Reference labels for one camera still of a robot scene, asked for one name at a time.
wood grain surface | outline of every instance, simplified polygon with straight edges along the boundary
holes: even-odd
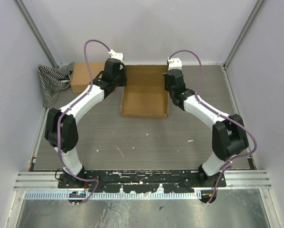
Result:
[[[198,66],[183,67],[188,88],[195,89]],[[211,130],[170,100],[167,119],[123,118],[123,88],[117,88],[92,108],[79,122],[78,156],[86,169],[197,169],[212,153]],[[204,66],[199,95],[217,109],[233,114],[228,89],[220,66]],[[55,104],[60,108],[78,94],[63,91]],[[246,158],[232,164],[248,169]],[[35,170],[61,168],[57,153],[42,138]]]

striped fabric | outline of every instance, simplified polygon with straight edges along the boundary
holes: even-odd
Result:
[[[60,68],[38,66],[38,75],[43,94],[43,106],[45,108],[52,107],[57,101],[58,93],[70,87],[74,66],[74,62]]]

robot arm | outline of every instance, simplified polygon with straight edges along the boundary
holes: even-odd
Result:
[[[213,153],[199,167],[199,180],[204,183],[220,171],[225,161],[248,147],[246,132],[220,115],[228,116],[242,125],[243,121],[237,114],[229,115],[219,111],[203,101],[199,95],[197,95],[198,101],[195,92],[185,86],[181,71],[182,63],[179,58],[168,59],[168,66],[168,72],[164,75],[165,90],[169,92],[173,103],[183,111],[196,116],[212,130]],[[200,102],[219,115],[214,114]]]
[[[110,58],[106,60],[104,70],[100,72],[102,77],[99,78],[99,74],[93,80],[91,89],[91,85],[89,85],[75,100],[59,110],[51,108],[47,114],[45,139],[57,151],[57,121],[60,115],[70,108],[61,122],[63,124],[61,126],[62,159],[67,168],[80,178],[85,178],[85,170],[76,151],[76,144],[79,138],[77,124],[92,107],[103,101],[117,86],[125,86],[127,84],[123,54],[115,53],[113,50],[110,50],[109,54]],[[69,180],[80,184],[80,181],[69,175],[65,168],[64,173]]]

gray floor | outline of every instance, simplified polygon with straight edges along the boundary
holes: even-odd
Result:
[[[219,190],[207,206],[198,199],[25,200],[18,228],[268,228],[259,190]]]
[[[184,66],[188,88],[195,89],[198,66]],[[211,130],[170,100],[164,120],[123,118],[120,115],[122,88],[91,109],[79,122],[77,151],[86,169],[197,169],[212,153]],[[200,96],[217,109],[233,114],[228,89],[220,66],[204,66]],[[78,94],[60,93],[60,108]],[[246,158],[234,168],[248,169]],[[61,168],[55,150],[42,137],[35,170]]]

open cardboard box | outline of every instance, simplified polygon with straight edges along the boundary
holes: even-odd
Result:
[[[93,78],[104,69],[105,63],[89,63]],[[167,66],[126,66],[127,86],[124,88],[121,116],[165,119],[168,115],[168,92],[164,90]],[[90,83],[86,63],[76,63],[71,80],[74,93],[82,93]]]
[[[168,115],[168,92],[164,90],[167,66],[126,66],[127,86],[124,88],[121,116],[165,119]]]

